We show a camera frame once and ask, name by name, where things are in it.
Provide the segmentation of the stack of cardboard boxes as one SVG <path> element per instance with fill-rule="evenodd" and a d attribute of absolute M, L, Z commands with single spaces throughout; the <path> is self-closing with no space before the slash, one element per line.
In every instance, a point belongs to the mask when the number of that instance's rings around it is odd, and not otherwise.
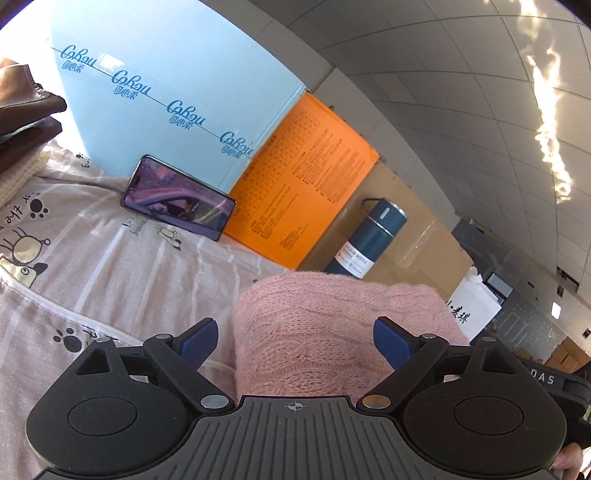
<path fill-rule="evenodd" d="M 590 356 L 570 337 L 566 337 L 552 352 L 545 366 L 573 374 L 590 362 Z"/>

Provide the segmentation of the orange printed box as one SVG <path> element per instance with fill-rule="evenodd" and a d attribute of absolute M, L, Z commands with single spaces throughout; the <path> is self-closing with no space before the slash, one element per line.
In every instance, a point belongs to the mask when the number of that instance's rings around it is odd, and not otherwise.
<path fill-rule="evenodd" d="M 225 234 L 297 268 L 378 160 L 360 134 L 305 93 L 232 187 Z"/>

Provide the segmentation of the black smartphone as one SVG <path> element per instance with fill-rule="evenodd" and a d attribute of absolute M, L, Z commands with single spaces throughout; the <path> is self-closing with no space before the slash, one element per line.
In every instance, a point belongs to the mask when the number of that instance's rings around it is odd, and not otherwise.
<path fill-rule="evenodd" d="M 129 179 L 121 206 L 148 219 L 217 241 L 235 210 L 235 200 L 145 154 Z"/>

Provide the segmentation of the pink knitted sweater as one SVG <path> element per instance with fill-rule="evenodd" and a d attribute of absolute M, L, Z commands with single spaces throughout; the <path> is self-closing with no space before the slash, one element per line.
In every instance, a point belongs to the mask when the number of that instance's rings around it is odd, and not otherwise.
<path fill-rule="evenodd" d="M 256 283 L 233 307 L 236 393 L 360 399 L 393 371 L 374 345 L 381 316 L 415 336 L 469 342 L 429 286 L 283 274 Z"/>

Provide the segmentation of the dark blue vacuum bottle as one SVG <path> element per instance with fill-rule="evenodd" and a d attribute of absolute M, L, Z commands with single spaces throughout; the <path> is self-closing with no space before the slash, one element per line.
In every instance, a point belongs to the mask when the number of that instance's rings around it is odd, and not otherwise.
<path fill-rule="evenodd" d="M 363 199 L 366 216 L 324 272 L 363 279 L 408 221 L 407 213 L 386 198 Z"/>

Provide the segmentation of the cartoon dog print bedsheet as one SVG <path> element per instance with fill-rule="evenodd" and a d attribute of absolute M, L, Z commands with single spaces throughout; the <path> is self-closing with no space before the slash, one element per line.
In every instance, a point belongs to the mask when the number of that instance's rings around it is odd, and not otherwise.
<path fill-rule="evenodd" d="M 91 342 L 133 345 L 204 318 L 219 343 L 201 373 L 235 392 L 232 306 L 280 266 L 122 208 L 126 180 L 56 143 L 1 178 L 1 475 L 39 470 L 26 419 Z"/>

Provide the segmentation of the brown leather jacket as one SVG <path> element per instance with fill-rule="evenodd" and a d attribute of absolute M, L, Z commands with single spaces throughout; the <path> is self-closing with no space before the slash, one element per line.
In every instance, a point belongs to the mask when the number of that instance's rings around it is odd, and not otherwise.
<path fill-rule="evenodd" d="M 1 173 L 24 162 L 27 154 L 56 137 L 62 126 L 52 117 L 67 109 L 65 100 L 36 83 L 26 64 L 1 64 Z"/>

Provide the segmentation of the light blue tissue carton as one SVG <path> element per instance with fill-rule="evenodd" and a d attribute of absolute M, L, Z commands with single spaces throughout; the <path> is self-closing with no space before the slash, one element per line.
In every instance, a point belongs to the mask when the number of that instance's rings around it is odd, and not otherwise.
<path fill-rule="evenodd" d="M 229 191 L 304 83 L 199 1 L 59 1 L 51 46 L 89 157 L 127 177 L 142 155 Z"/>

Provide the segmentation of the white paper shopping bag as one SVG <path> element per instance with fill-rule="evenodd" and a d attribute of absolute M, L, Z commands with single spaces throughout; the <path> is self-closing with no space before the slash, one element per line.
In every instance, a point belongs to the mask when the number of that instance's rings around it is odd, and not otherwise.
<path fill-rule="evenodd" d="M 447 303 L 462 333 L 472 341 L 501 310 L 497 297 L 472 266 Z"/>

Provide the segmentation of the brown cardboard box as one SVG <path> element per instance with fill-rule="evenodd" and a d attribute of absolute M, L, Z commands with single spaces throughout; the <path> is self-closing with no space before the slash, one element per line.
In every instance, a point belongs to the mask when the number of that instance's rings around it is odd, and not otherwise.
<path fill-rule="evenodd" d="M 373 205 L 363 201 L 375 198 L 386 198 L 401 207 L 408 221 L 365 279 L 384 285 L 424 284 L 449 300 L 473 265 L 472 259 L 430 208 L 382 163 L 370 170 L 297 269 L 323 270 Z"/>

